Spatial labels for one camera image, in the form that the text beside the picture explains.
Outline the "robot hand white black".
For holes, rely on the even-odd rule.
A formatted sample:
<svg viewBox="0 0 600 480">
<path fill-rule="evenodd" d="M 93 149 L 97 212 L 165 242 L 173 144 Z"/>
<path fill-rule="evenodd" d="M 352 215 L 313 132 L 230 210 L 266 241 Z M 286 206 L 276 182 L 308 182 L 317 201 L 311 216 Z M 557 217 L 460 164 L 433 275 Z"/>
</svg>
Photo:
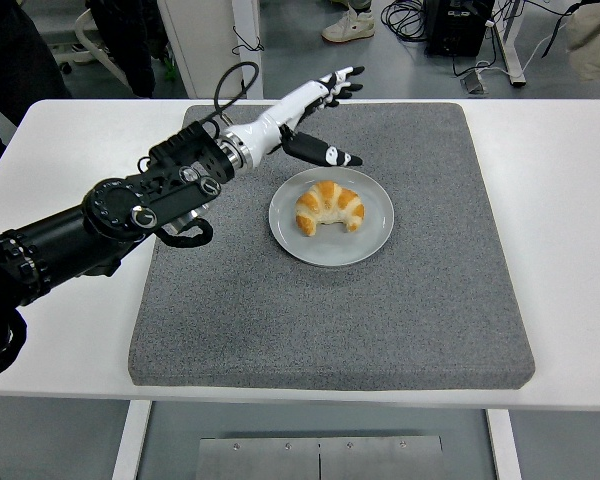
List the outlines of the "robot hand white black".
<svg viewBox="0 0 600 480">
<path fill-rule="evenodd" d="M 297 127 L 313 113 L 335 108 L 341 99 L 349 99 L 354 92 L 361 90 L 362 86 L 351 82 L 350 78 L 363 71 L 362 66 L 346 67 L 310 80 L 266 109 L 255 121 L 227 128 L 225 137 L 237 142 L 242 163 L 250 169 L 256 168 L 267 154 L 277 148 L 317 166 L 360 166 L 360 157 L 301 133 Z"/>
</svg>

